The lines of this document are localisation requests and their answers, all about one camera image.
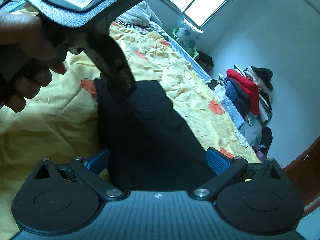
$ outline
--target white wall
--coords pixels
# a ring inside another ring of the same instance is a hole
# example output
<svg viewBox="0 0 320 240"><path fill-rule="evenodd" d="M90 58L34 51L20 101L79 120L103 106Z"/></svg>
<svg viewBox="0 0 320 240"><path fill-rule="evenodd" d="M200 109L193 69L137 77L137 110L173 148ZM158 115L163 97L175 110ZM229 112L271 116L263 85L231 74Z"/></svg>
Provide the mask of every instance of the white wall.
<svg viewBox="0 0 320 240"><path fill-rule="evenodd" d="M320 135L320 14L304 0L254 0L241 8L209 53L211 76L234 64L273 71L269 156L284 167Z"/></svg>
<svg viewBox="0 0 320 240"><path fill-rule="evenodd" d="M146 0L151 9L162 21L163 29L171 35L172 30L180 27L183 18L160 0ZM202 29L204 33L197 42L197 50L209 53L222 35L227 32L242 12L254 3L255 0L234 0L227 2Z"/></svg>

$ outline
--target bed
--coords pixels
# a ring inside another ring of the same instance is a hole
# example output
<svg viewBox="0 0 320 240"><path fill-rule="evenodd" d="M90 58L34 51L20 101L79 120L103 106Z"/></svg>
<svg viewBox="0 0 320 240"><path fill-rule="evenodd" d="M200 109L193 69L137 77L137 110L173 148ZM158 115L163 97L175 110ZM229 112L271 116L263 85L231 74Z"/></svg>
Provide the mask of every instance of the bed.
<svg viewBox="0 0 320 240"><path fill-rule="evenodd" d="M29 8L15 13L36 11ZM167 42L156 32L141 35L117 23L110 26L110 35L124 51L135 79L161 84L205 150L214 147L226 155L260 162L252 148L240 144L228 112L213 103L219 99L205 84L210 77L186 52L181 52L183 49L173 39ZM49 157L63 163L99 150L97 103L82 87L82 80L99 78L100 71L84 53L68 53L65 65L66 74L53 73L50 85L27 100L22 112L16 114L6 107L0 110L1 240L18 231L11 202L40 159ZM217 107L222 112L214 113ZM103 177L108 179L106 171Z"/></svg>

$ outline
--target door frame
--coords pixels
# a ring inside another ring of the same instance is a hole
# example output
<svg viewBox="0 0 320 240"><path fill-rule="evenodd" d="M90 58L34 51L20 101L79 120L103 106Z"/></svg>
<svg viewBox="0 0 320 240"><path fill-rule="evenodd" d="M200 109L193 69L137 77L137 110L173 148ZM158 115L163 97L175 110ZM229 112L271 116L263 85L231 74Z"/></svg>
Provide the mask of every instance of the door frame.
<svg viewBox="0 0 320 240"><path fill-rule="evenodd" d="M316 147L317 144L320 144L320 136L306 149L301 155L299 155L296 159L294 159L289 165L283 168L284 172L288 172L289 170L295 170L298 166L298 163L301 163L305 158L308 158L307 156L309 153ZM306 215L310 214L313 210L315 210L317 207L320 206L320 194L315 195L313 199L307 203L305 206L304 213L302 217L305 217Z"/></svg>

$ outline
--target pillow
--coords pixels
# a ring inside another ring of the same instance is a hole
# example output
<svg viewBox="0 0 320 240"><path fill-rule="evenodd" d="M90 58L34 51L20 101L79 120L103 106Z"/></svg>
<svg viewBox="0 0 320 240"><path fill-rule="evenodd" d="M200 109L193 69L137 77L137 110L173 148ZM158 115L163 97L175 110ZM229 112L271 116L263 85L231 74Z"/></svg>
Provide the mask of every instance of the pillow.
<svg viewBox="0 0 320 240"><path fill-rule="evenodd" d="M186 19L183 19L180 29L177 32L176 42L190 55L195 50L196 41L203 31L194 27Z"/></svg>

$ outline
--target red jacket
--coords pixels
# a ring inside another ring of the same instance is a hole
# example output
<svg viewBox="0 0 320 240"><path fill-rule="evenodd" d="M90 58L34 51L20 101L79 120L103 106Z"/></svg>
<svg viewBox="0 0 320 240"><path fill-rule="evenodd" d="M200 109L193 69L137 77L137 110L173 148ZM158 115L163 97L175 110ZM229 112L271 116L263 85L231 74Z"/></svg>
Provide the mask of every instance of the red jacket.
<svg viewBox="0 0 320 240"><path fill-rule="evenodd" d="M250 98L250 111L255 115L259 115L259 93L258 87L252 81L246 79L244 76L239 74L237 71L233 69L227 70L228 78L232 78L235 80L239 86L243 89L243 91L248 95Z"/></svg>

